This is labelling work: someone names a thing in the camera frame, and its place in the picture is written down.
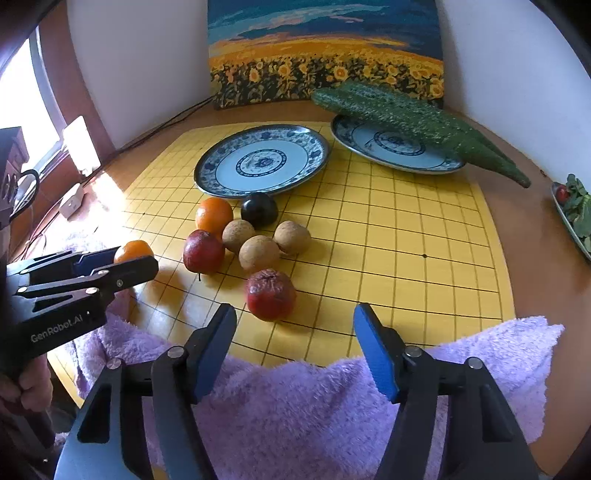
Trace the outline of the person's left hand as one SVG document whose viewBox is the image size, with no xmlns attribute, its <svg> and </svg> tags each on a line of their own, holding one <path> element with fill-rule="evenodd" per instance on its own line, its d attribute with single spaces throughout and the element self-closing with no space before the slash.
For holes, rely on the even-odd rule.
<svg viewBox="0 0 591 480">
<path fill-rule="evenodd" d="M 32 360 L 17 382 L 1 374 L 1 416 L 9 414 L 9 403 L 20 405 L 25 411 L 42 412 L 52 401 L 51 372 L 45 355 Z"/>
</svg>

